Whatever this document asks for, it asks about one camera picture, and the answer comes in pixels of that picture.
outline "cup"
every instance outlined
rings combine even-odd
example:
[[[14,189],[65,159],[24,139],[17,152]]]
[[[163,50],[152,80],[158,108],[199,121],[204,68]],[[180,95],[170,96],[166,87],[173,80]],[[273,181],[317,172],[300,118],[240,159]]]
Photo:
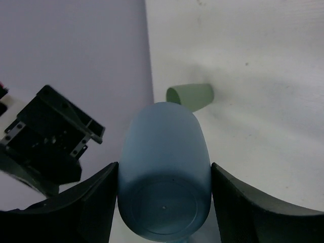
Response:
[[[214,91],[210,84],[177,85],[168,88],[166,98],[195,112],[213,102]]]

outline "black mechanical device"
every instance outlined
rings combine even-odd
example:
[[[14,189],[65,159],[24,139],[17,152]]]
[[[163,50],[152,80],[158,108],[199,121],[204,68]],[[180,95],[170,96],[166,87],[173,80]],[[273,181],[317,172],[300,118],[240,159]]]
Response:
[[[9,138],[2,140],[0,169],[49,198],[25,210],[0,211],[0,242],[109,242],[117,162],[57,194],[58,185],[79,180],[78,158],[89,139],[102,142],[103,132],[102,126],[49,86],[18,114],[7,128]],[[324,242],[324,212],[274,198],[215,163],[211,173],[215,230],[219,229],[222,243]]]

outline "blue container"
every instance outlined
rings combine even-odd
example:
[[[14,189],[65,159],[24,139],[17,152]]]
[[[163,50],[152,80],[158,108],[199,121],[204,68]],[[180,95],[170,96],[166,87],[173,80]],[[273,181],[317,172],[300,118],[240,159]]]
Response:
[[[205,222],[211,166],[196,117],[161,102],[144,108],[126,136],[118,174],[118,208],[126,225],[153,241],[186,238]]]

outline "white table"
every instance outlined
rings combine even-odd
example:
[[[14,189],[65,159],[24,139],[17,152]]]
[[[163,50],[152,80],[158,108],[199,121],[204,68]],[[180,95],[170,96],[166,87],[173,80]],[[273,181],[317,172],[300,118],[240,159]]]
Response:
[[[324,211],[324,2],[146,1],[154,100],[211,83],[195,112],[211,161]]]

